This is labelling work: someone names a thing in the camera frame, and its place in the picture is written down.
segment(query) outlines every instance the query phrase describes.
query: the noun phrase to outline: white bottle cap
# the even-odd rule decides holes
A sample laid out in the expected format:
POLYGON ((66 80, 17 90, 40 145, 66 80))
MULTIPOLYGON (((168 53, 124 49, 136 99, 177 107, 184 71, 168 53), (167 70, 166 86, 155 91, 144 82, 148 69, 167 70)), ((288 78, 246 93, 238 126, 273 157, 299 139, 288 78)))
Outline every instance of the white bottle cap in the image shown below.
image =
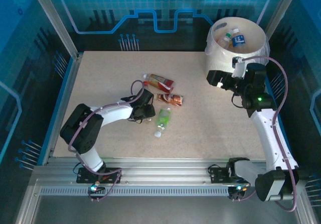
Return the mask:
POLYGON ((154 135, 155 137, 160 138, 162 136, 162 133, 159 131, 156 131, 154 135))

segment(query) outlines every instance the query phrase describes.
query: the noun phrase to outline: copper can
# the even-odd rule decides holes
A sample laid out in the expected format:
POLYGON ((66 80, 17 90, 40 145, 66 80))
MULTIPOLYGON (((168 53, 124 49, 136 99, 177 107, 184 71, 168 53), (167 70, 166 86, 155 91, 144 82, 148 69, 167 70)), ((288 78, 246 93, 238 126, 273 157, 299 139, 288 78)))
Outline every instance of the copper can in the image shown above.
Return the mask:
POLYGON ((174 106, 182 106, 183 104, 183 96, 177 95, 177 94, 160 93, 160 94, 157 94, 157 99, 174 106))

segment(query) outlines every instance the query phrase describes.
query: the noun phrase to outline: table surface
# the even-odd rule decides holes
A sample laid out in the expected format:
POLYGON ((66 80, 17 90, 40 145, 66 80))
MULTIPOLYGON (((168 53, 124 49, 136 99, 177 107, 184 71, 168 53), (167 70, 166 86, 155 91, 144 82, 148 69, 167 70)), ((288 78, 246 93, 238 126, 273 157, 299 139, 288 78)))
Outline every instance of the table surface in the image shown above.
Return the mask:
MULTIPOLYGON (((104 126, 95 144, 100 157, 264 160, 246 110, 232 105, 231 91, 208 84, 205 64, 204 52, 84 52, 63 123, 78 104, 115 103, 130 96, 133 81, 155 73, 176 82, 173 93, 184 96, 183 106, 171 106, 172 118, 159 139, 154 137, 156 117, 150 123, 120 120, 104 126)), ((137 83, 134 91, 139 89, 137 83)), ((154 101, 156 114, 168 106, 154 101)), ((54 156, 73 156, 61 137, 54 156)))

